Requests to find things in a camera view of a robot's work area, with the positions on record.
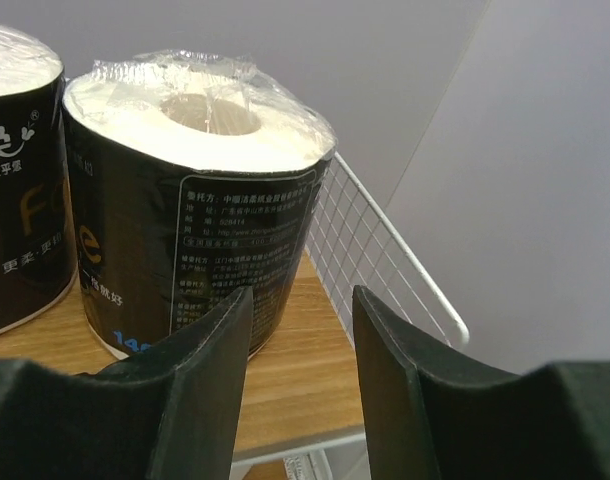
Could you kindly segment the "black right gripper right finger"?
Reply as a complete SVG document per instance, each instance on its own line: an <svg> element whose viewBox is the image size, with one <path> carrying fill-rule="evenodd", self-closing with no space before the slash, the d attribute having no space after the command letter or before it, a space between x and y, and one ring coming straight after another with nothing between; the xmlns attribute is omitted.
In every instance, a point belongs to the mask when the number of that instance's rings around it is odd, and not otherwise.
<svg viewBox="0 0 610 480"><path fill-rule="evenodd" d="M352 320L373 478L610 479L610 361L506 372L364 286Z"/></svg>

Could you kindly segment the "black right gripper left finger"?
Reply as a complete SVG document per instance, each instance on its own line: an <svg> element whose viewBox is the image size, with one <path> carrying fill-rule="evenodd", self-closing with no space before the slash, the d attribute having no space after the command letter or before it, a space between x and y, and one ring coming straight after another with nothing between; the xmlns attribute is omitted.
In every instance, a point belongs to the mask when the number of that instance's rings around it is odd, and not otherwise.
<svg viewBox="0 0 610 480"><path fill-rule="evenodd" d="M253 293L97 373L0 359L0 479L226 479Z"/></svg>

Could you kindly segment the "black roll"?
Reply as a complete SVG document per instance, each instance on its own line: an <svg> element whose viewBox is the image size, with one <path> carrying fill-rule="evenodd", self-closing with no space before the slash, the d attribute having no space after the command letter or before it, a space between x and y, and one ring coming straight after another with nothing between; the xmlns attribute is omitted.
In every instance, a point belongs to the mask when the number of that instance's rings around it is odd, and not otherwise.
<svg viewBox="0 0 610 480"><path fill-rule="evenodd" d="M62 97L78 270L118 358L253 291L249 349L279 325L337 141L251 60L98 61Z"/></svg>
<svg viewBox="0 0 610 480"><path fill-rule="evenodd" d="M39 316L76 271L60 57L0 24L0 334Z"/></svg>

